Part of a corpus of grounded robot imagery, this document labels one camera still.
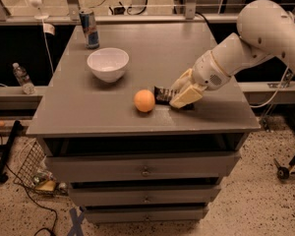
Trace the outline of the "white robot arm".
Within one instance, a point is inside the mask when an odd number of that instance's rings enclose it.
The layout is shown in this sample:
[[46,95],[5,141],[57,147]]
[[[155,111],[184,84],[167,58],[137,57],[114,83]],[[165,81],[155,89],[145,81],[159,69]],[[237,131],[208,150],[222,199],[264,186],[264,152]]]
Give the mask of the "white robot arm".
[[203,97],[205,90],[227,84],[238,72],[262,64],[271,57],[282,61],[295,75],[295,22],[281,6],[256,0],[239,13],[237,31],[198,58],[171,86],[169,101],[182,108]]

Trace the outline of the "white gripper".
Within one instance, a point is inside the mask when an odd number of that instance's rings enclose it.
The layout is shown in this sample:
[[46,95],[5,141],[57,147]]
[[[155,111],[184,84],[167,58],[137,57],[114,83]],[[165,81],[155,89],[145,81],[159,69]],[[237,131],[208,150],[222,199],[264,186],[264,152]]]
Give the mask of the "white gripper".
[[173,96],[169,104],[174,108],[182,108],[200,100],[206,89],[220,89],[229,81],[230,76],[217,65],[209,50],[197,59],[193,69],[186,70],[170,87],[180,91]]

